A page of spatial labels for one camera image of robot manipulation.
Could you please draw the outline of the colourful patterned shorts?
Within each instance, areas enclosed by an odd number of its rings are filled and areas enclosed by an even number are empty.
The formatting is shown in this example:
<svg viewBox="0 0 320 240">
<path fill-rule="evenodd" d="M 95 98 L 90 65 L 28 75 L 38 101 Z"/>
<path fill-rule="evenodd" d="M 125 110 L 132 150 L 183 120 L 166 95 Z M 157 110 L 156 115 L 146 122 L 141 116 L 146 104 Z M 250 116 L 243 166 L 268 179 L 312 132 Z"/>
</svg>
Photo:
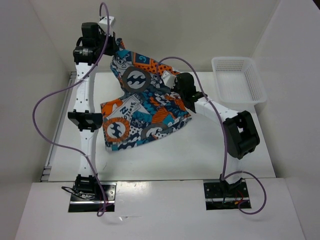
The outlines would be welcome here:
<svg viewBox="0 0 320 240">
<path fill-rule="evenodd" d="M 162 76 L 179 71 L 127 50 L 121 38 L 110 69 L 123 96 L 100 105 L 103 135 L 108 152 L 122 151 L 164 138 L 191 119 L 181 96 L 165 85 Z"/>
</svg>

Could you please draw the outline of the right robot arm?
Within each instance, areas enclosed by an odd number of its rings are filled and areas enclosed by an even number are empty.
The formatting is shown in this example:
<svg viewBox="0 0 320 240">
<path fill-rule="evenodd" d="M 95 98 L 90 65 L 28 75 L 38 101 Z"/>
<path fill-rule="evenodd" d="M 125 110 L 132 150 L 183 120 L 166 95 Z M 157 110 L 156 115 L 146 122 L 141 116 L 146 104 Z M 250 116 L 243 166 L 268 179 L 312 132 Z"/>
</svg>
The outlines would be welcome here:
<svg viewBox="0 0 320 240">
<path fill-rule="evenodd" d="M 224 157 L 222 173 L 219 177 L 219 191 L 225 197 L 230 197 L 237 191 L 242 178 L 228 179 L 232 173 L 226 174 L 227 161 L 243 159 L 252 153 L 260 144 L 260 137 L 252 115 L 247 110 L 238 112 L 214 102 L 207 94 L 197 91 L 194 77 L 187 72 L 178 74 L 173 81 L 173 88 L 185 107 L 193 113 L 202 115 L 222 127 Z"/>
</svg>

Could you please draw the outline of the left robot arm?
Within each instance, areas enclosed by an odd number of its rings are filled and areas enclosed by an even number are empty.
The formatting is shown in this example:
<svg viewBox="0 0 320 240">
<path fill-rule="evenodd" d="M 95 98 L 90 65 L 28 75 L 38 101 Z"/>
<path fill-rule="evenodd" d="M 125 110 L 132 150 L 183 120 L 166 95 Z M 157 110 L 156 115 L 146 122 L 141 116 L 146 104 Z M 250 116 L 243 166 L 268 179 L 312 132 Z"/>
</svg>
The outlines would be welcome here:
<svg viewBox="0 0 320 240">
<path fill-rule="evenodd" d="M 106 33 L 98 23 L 85 22 L 81 25 L 82 37 L 73 50 L 76 68 L 76 98 L 74 107 L 67 113 L 80 135 L 80 167 L 72 193 L 81 199 L 96 200 L 103 194 L 100 190 L 96 170 L 96 142 L 103 115 L 95 111 L 94 85 L 97 66 L 105 49 Z"/>
</svg>

